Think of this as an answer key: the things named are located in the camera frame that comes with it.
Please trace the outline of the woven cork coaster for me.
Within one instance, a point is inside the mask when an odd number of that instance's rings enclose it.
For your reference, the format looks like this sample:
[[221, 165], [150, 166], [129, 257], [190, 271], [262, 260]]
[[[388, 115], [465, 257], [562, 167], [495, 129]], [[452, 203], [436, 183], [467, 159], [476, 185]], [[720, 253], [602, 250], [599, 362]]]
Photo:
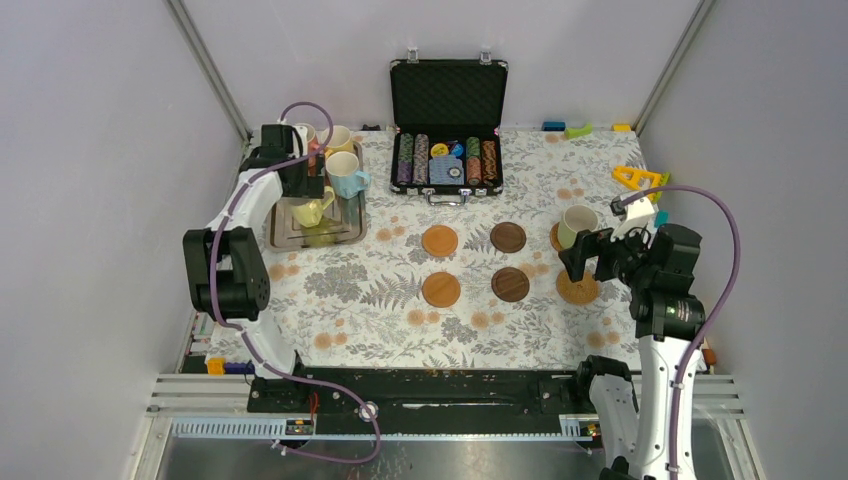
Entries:
[[599, 283], [588, 270], [579, 281], [571, 280], [567, 271], [561, 271], [556, 279], [556, 290], [564, 301], [578, 306], [593, 303], [600, 294]]

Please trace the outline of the light green mug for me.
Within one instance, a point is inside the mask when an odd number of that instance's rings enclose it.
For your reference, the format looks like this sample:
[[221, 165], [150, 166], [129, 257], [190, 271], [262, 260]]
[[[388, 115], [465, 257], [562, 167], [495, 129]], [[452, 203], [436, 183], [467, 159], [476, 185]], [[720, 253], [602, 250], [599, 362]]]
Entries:
[[598, 216], [591, 208], [585, 205], [570, 206], [561, 215], [556, 227], [556, 239], [562, 249], [569, 249], [574, 245], [579, 232], [593, 231], [598, 223]]

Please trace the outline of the light blue mug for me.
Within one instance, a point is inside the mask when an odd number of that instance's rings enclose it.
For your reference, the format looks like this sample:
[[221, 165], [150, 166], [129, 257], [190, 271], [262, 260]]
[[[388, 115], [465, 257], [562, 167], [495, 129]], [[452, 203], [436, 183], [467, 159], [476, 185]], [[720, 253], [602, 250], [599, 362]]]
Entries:
[[335, 152], [325, 164], [331, 186], [338, 197], [352, 199], [371, 185], [371, 176], [361, 170], [359, 158], [351, 152]]

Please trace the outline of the pale yellow mug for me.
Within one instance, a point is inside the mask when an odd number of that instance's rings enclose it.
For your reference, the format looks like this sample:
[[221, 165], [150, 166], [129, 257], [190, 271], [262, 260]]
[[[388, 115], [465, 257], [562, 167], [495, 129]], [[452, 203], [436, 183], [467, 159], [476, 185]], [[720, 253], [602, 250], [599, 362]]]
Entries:
[[334, 203], [335, 191], [331, 186], [325, 186], [323, 194], [317, 199], [291, 199], [288, 206], [293, 219], [304, 228], [319, 225], [325, 211]]

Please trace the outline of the dark walnut wooden coaster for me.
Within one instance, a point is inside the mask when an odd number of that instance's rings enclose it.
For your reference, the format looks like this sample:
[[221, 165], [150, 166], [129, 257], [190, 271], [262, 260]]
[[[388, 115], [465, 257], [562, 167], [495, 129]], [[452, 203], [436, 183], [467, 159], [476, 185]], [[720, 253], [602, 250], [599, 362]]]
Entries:
[[526, 245], [526, 233], [516, 223], [501, 222], [492, 228], [490, 241], [498, 251], [516, 253]]

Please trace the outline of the dark brown wooden coaster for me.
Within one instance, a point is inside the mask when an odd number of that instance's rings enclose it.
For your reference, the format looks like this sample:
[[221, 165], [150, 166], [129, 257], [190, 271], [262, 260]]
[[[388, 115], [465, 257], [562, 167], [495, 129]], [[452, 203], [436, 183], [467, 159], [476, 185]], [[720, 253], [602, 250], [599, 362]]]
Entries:
[[505, 267], [494, 273], [491, 288], [499, 299], [505, 302], [518, 302], [528, 295], [530, 281], [522, 270]]

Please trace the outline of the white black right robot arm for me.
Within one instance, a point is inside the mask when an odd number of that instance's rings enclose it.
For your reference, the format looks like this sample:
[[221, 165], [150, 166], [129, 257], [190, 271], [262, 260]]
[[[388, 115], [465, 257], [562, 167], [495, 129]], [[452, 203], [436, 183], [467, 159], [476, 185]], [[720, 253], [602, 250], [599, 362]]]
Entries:
[[597, 412], [605, 465], [603, 479], [692, 479], [692, 396], [697, 361], [694, 346], [706, 315], [690, 293], [702, 237], [676, 224], [654, 234], [632, 228], [616, 240], [610, 229], [577, 234], [560, 252], [570, 279], [580, 279], [588, 260], [597, 261], [598, 282], [618, 280], [629, 288], [630, 315], [641, 363], [636, 387], [623, 361], [590, 355], [569, 382], [583, 410]]

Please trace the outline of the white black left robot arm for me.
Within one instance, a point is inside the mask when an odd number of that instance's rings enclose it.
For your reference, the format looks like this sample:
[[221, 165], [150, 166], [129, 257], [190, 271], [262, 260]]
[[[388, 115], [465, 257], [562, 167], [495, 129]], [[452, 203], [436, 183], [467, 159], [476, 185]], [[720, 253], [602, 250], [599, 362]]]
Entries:
[[293, 374], [298, 353], [266, 311], [271, 281], [257, 234], [271, 208], [289, 194], [291, 182], [283, 171], [305, 172], [306, 135], [303, 126], [263, 126], [260, 146], [242, 163], [225, 207], [206, 227], [188, 230], [182, 238], [193, 307], [237, 333], [255, 374], [277, 378], [271, 395], [288, 411], [307, 404], [311, 387]]

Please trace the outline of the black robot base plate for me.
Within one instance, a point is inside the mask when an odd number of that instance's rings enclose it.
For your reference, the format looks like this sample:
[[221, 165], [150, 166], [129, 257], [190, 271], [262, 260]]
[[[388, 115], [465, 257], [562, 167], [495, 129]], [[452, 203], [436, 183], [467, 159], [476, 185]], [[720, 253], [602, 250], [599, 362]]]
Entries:
[[376, 406], [384, 436], [494, 436], [555, 434], [560, 416], [595, 411], [572, 370], [304, 367], [295, 374], [297, 381], [254, 379], [248, 412], [304, 414], [322, 435], [370, 434], [362, 400]]

